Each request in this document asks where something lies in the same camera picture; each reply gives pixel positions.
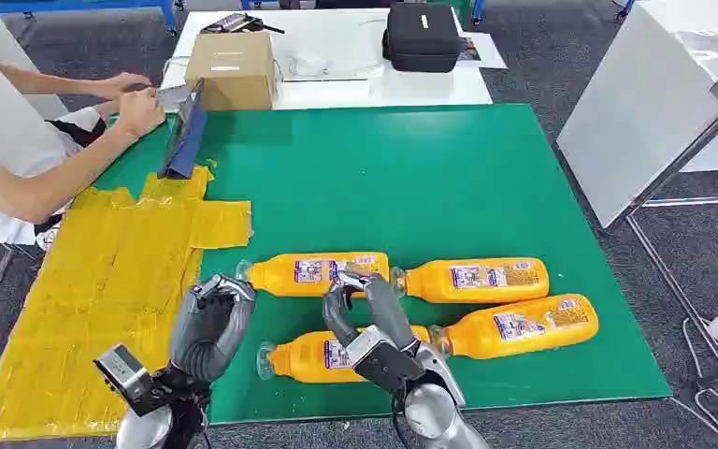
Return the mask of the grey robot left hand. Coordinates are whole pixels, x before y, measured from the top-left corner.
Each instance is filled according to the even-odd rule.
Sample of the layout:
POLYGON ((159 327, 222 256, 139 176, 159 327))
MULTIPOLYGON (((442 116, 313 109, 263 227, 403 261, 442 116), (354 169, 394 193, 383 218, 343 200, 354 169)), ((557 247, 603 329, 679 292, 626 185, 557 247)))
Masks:
POLYGON ((256 292, 249 282, 215 274, 188 289, 169 341, 169 361, 198 382, 219 379, 243 341, 256 292))

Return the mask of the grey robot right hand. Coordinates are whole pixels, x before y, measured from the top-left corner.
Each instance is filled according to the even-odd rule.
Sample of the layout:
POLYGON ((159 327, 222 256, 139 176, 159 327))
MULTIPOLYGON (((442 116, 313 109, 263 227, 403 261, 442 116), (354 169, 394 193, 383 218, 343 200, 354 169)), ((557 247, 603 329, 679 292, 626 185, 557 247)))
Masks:
POLYGON ((349 355, 354 372, 383 389, 395 390, 425 374, 416 358, 420 341, 397 299, 392 285, 380 274, 340 270, 323 295, 323 320, 349 355), (353 293, 365 295, 372 322, 364 330, 342 315, 353 293))

